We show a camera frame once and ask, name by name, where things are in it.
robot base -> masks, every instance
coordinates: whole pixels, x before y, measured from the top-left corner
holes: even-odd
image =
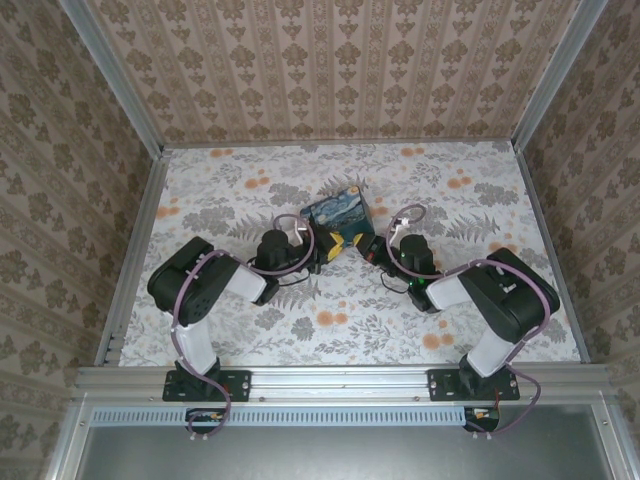
[[[429,396],[432,402],[454,402],[466,400],[520,400],[516,376],[506,368],[483,379],[482,388],[471,392],[460,378],[459,368],[438,368],[427,371]]]
[[[220,360],[206,374],[224,388],[232,402],[248,402],[251,393],[250,370],[221,370]],[[224,402],[222,394],[187,372],[178,362],[167,372],[162,400],[165,402]]]

yellow and blue box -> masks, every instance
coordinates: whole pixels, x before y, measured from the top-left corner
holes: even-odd
[[[338,232],[345,246],[353,244],[359,233],[375,234],[369,206],[357,186],[303,208],[300,215],[330,232]]]

black wire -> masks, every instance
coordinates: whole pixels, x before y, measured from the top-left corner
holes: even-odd
[[[295,280],[295,281],[293,281],[293,282],[291,282],[291,283],[284,283],[284,284],[281,284],[280,286],[281,286],[281,287],[292,287],[292,286],[294,286],[294,285],[298,285],[299,283],[304,282],[304,281],[305,281],[305,280],[307,280],[310,276],[311,276],[311,272],[310,272],[309,270],[307,270],[307,276],[306,276],[306,277],[304,277],[304,278],[300,278],[300,279]]]
[[[380,272],[380,281],[382,282],[382,286],[384,288],[386,288],[387,290],[389,290],[389,291],[391,291],[393,293],[398,293],[400,295],[403,295],[403,294],[405,294],[405,293],[407,293],[409,291],[409,287],[407,287],[407,289],[404,292],[402,292],[400,290],[396,290],[395,288],[391,288],[386,283],[384,283],[384,272]]]

floral tablecloth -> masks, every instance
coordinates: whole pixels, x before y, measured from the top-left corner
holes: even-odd
[[[170,319],[146,285],[191,237],[249,259],[274,215],[297,213],[350,185],[360,186],[378,232],[401,207],[425,205],[428,214],[414,232],[426,235],[441,269],[506,246],[555,285],[508,142],[175,150],[120,365],[174,361]],[[236,366],[457,362],[486,328],[471,303],[418,312],[407,295],[386,290],[379,271],[353,248],[322,275],[281,289],[269,305],[223,294],[207,321],[223,364]],[[563,308],[519,360],[579,360]]]

wallpaper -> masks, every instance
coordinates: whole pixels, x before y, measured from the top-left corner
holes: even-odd
[[[594,361],[640,445],[640,3],[611,0],[526,148]]]
[[[46,466],[149,162],[57,2],[0,2],[0,478]]]
[[[89,0],[167,144],[510,137],[577,0]]]
[[[274,215],[357,185],[376,232],[411,203],[427,208],[414,227],[451,269],[500,247],[554,283],[529,197],[508,141],[180,149],[172,153],[121,366],[172,365],[171,319],[147,293],[153,271],[195,235],[241,259],[256,254]],[[290,280],[304,278],[292,275]],[[384,279],[396,290],[397,279]],[[223,365],[457,363],[487,328],[471,302],[419,312],[382,284],[380,270],[348,248],[320,275],[282,287],[257,307],[227,294],[207,317]],[[563,309],[521,361],[579,361]]]

